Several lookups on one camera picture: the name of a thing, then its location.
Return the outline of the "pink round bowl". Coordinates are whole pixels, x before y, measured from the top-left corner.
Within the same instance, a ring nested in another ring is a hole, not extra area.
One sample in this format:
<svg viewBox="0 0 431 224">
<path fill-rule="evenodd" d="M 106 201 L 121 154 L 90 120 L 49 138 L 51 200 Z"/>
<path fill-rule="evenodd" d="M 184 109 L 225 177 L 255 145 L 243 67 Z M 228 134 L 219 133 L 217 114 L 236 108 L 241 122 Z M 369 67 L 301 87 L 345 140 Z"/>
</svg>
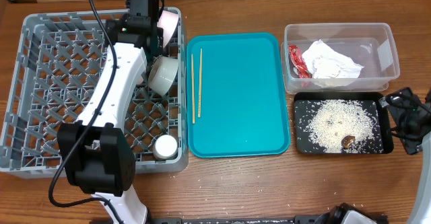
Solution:
<svg viewBox="0 0 431 224">
<path fill-rule="evenodd" d="M 170 39 L 174 35 L 179 21 L 179 16 L 176 13 L 172 13 L 164 10 L 158 20 L 158 27 L 163 29 L 163 40 L 162 46 L 165 48 Z"/>
</svg>

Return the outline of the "rice pile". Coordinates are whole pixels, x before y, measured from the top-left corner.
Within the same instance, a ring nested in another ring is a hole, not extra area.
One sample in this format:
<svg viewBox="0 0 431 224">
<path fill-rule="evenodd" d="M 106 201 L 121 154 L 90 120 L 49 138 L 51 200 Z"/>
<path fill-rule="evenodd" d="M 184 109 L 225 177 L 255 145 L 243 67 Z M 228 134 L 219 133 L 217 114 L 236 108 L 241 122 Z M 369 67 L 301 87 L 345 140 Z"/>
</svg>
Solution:
<svg viewBox="0 0 431 224">
<path fill-rule="evenodd" d="M 298 100 L 294 104 L 296 146 L 302 153 L 382 153 L 383 140 L 372 100 Z M 353 135 L 344 149 L 341 140 Z"/>
</svg>

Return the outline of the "clear plastic waste bin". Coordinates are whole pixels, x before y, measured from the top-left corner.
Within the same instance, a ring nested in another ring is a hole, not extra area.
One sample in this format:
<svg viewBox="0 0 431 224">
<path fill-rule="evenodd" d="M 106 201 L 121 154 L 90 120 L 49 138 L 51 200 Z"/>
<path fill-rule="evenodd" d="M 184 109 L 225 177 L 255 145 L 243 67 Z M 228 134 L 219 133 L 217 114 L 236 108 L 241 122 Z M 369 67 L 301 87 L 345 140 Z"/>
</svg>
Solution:
<svg viewBox="0 0 431 224">
<path fill-rule="evenodd" d="M 291 62 L 288 47 L 301 51 L 322 41 L 335 52 L 347 56 L 362 70 L 357 78 L 301 79 Z M 400 76 L 395 40 L 385 23 L 290 24 L 284 30 L 281 60 L 285 91 L 384 91 Z"/>
</svg>

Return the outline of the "white napkin waste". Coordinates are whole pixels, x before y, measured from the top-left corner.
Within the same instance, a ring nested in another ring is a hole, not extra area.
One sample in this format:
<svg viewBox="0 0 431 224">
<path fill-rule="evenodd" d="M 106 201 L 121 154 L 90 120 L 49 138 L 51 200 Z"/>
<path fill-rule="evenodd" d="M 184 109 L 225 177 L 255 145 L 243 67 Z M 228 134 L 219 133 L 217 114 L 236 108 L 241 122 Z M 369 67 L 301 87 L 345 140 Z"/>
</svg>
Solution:
<svg viewBox="0 0 431 224">
<path fill-rule="evenodd" d="M 359 78 L 364 66 L 338 53 L 322 40 L 314 41 L 302 53 L 308 72 L 319 87 L 344 87 Z"/>
</svg>

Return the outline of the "white paper cup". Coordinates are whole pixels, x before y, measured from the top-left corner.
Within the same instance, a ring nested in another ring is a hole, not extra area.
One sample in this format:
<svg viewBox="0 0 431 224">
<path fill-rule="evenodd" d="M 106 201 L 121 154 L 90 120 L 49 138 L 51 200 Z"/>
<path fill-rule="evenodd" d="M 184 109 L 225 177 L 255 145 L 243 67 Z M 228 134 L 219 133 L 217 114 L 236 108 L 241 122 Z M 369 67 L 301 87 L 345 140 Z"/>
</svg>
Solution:
<svg viewBox="0 0 431 224">
<path fill-rule="evenodd" d="M 178 143 L 171 135 L 162 135 L 156 139 L 153 147 L 154 157 L 160 160 L 173 159 L 178 152 Z"/>
</svg>

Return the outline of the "teal plastic serving tray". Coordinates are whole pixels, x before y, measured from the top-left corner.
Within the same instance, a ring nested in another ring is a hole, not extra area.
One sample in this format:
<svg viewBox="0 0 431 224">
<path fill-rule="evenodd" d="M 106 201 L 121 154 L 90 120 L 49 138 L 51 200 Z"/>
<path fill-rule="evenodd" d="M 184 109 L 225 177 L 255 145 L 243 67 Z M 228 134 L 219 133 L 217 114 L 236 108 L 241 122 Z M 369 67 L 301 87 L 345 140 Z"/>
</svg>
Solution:
<svg viewBox="0 0 431 224">
<path fill-rule="evenodd" d="M 201 117 L 199 54 L 203 50 Z M 195 72 L 192 123 L 191 55 Z M 187 46 L 187 120 L 191 152 L 200 158 L 277 155 L 290 126 L 277 38 L 267 32 L 196 36 Z"/>
</svg>

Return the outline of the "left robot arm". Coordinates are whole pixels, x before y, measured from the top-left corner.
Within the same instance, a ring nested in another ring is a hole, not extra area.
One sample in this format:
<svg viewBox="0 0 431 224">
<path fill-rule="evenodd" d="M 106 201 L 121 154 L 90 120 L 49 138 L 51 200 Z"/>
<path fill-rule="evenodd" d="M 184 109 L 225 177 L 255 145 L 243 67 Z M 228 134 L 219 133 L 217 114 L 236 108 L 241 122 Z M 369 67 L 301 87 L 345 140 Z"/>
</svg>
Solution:
<svg viewBox="0 0 431 224">
<path fill-rule="evenodd" d="M 162 54 L 163 30 L 108 20 L 106 60 L 90 101 L 75 122 L 57 132 L 68 182 L 104 205 L 115 223 L 146 223 L 148 209 L 133 187 L 135 156 L 124 136 L 135 86 L 154 56 Z"/>
</svg>

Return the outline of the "brown food scrap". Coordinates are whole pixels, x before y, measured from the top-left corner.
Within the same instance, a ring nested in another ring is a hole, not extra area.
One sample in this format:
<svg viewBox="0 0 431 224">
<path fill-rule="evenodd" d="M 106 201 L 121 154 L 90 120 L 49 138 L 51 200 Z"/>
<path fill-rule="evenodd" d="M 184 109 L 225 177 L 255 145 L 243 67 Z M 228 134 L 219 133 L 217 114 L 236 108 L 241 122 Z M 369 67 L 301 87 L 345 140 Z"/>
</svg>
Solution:
<svg viewBox="0 0 431 224">
<path fill-rule="evenodd" d="M 341 145 L 344 149 L 349 149 L 356 141 L 355 136 L 347 135 L 341 140 Z"/>
</svg>

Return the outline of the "grey-white round bowl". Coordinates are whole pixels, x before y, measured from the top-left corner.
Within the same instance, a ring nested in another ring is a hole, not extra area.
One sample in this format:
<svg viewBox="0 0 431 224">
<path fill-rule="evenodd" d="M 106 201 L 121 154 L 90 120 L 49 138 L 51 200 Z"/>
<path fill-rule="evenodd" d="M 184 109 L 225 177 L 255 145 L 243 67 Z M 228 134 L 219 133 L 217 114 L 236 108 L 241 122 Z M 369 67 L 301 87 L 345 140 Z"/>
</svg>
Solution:
<svg viewBox="0 0 431 224">
<path fill-rule="evenodd" d="M 167 94 L 176 78 L 178 64 L 178 59 L 158 57 L 149 74 L 149 87 L 161 96 Z"/>
</svg>

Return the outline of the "red snack wrapper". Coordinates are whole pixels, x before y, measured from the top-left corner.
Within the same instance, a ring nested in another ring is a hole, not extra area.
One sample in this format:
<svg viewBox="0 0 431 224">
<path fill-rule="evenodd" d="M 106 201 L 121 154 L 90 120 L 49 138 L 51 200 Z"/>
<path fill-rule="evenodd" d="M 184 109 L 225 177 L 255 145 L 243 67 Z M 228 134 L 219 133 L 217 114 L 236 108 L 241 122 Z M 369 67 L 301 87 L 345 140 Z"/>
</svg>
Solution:
<svg viewBox="0 0 431 224">
<path fill-rule="evenodd" d="M 292 61 L 295 69 L 298 72 L 299 78 L 309 79 L 311 78 L 311 74 L 308 71 L 305 60 L 302 57 L 302 51 L 296 45 L 289 45 L 288 52 L 290 56 L 290 60 Z"/>
</svg>

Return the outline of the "grey plastic dish rack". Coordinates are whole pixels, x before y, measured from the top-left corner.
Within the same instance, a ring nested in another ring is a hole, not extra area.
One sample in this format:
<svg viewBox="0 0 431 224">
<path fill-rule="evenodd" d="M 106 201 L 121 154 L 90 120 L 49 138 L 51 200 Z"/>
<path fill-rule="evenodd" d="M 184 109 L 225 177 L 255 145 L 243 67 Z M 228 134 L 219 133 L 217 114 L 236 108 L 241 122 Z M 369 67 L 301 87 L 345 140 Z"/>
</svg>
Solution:
<svg viewBox="0 0 431 224">
<path fill-rule="evenodd" d="M 188 165 L 186 47 L 185 27 L 178 23 L 165 49 L 179 62 L 172 87 L 161 96 L 143 82 L 133 92 L 125 136 L 139 174 L 179 172 Z M 91 11 L 25 18 L 1 130 L 3 173 L 53 176 L 61 161 L 57 130 L 76 120 L 90 101 L 105 58 L 104 35 Z M 154 143 L 162 135 L 176 139 L 175 158 L 154 157 Z"/>
</svg>

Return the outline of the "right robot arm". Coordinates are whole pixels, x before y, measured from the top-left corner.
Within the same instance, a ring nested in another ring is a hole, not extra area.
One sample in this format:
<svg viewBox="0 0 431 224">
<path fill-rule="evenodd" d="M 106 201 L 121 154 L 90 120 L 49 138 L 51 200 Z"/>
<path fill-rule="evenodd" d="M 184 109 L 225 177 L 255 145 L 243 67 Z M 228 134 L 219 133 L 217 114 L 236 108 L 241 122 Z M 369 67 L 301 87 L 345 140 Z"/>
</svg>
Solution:
<svg viewBox="0 0 431 224">
<path fill-rule="evenodd" d="M 423 164 L 416 200 L 411 210 L 409 224 L 430 222 L 430 94 L 421 102 L 411 88 L 405 87 L 379 100 L 386 108 L 395 127 L 391 134 L 400 139 L 407 154 L 423 154 Z"/>
</svg>

